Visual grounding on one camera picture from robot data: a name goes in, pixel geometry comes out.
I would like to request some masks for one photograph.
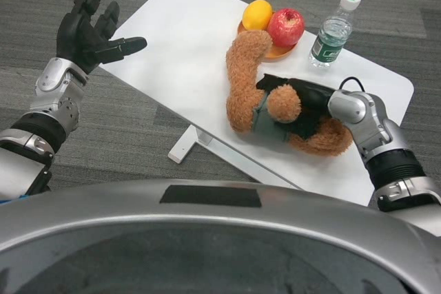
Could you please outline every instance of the black cable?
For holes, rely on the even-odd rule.
[[[365,92],[365,88],[363,87],[363,84],[360,82],[360,80],[358,79],[358,78],[356,78],[356,77],[348,77],[348,78],[345,78],[344,80],[343,80],[343,82],[340,84],[340,87],[338,88],[339,90],[341,90],[342,88],[343,88],[343,86],[346,84],[346,82],[347,81],[355,81],[355,82],[357,82],[358,83],[358,85],[360,86],[360,89],[363,91],[363,92]]]

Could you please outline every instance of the water bottle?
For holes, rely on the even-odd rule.
[[[340,6],[323,22],[309,60],[316,67],[329,67],[340,54],[352,32],[353,11],[361,0],[340,0]]]

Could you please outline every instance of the red apple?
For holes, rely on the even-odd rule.
[[[283,8],[273,14],[267,31],[273,44],[282,48],[297,44],[305,31],[305,21],[301,13],[292,8]]]

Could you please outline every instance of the table leg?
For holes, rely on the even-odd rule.
[[[168,157],[178,164],[181,163],[197,141],[198,134],[196,133],[196,128],[190,125],[179,138],[178,142],[174,144],[168,153]]]
[[[214,139],[206,132],[197,129],[193,125],[190,125],[179,138],[178,142],[169,152],[168,157],[176,163],[181,163],[195,143],[198,143],[200,146],[211,151],[224,161],[263,184],[299,189],[294,183],[288,182],[277,174],[266,170],[255,161],[234,151],[232,148]]]
[[[198,128],[196,128],[196,133],[198,134],[198,140],[201,144],[208,146],[208,144],[211,143],[213,137],[211,137],[209,134],[205,133],[204,131]]]

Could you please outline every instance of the white bottle cap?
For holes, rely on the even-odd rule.
[[[340,6],[344,10],[355,10],[360,2],[361,0],[340,0]]]

